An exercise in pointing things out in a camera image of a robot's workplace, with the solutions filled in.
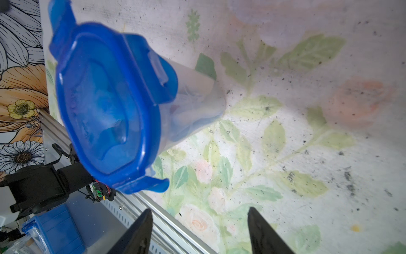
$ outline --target plastic food container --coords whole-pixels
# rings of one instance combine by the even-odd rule
[[[80,162],[121,192],[164,192],[169,180],[150,166],[223,115],[217,82],[162,58],[140,35],[77,25],[68,0],[51,1],[49,13],[56,95]]]
[[[65,204],[29,219],[23,224],[22,231],[34,240],[43,254],[82,254],[85,251]]]
[[[4,254],[44,254],[43,246],[38,246],[30,235],[18,239]]]

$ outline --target blue storage bin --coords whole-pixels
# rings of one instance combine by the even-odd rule
[[[26,221],[22,231],[33,228],[38,229],[50,254],[82,254],[86,249],[65,204]]]

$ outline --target red wire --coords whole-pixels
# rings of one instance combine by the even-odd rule
[[[99,183],[102,183],[102,182],[99,182],[99,181],[97,181],[96,179],[95,179],[95,181],[97,182],[97,185],[98,185],[99,188],[100,188]],[[110,188],[109,188],[107,185],[105,185],[105,186],[107,187],[107,194],[110,196],[111,190],[110,190]]]

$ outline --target floral wallpaper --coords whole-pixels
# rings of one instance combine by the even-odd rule
[[[214,252],[251,253],[250,206],[298,254],[406,252],[403,1],[72,6],[221,86],[223,118],[160,154],[170,187],[146,192]]]
[[[44,163],[39,109],[48,108],[39,2],[0,14],[0,178]]]

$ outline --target blue plastic lid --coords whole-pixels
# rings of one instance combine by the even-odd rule
[[[174,69],[140,35],[77,25],[68,0],[51,1],[49,13],[56,96],[80,162],[124,193],[165,191],[169,180],[145,176],[145,169],[160,144],[158,105],[177,93]]]

